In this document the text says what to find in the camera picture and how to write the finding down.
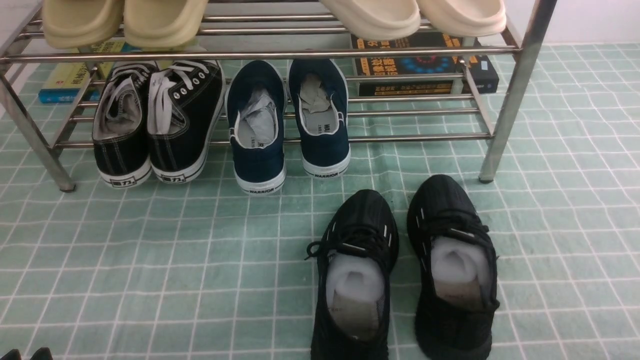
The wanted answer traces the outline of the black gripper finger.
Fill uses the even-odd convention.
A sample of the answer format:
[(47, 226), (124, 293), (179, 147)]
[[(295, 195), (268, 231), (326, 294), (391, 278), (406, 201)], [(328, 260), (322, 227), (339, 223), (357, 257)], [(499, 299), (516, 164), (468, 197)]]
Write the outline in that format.
[(49, 347), (40, 347), (30, 356), (30, 360), (54, 360), (54, 357)]

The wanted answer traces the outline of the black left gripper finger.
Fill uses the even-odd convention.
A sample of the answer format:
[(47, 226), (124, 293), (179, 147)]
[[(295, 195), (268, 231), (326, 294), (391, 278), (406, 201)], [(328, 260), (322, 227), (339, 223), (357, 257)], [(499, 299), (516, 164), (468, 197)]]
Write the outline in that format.
[(18, 349), (11, 349), (0, 360), (22, 360), (22, 355)]

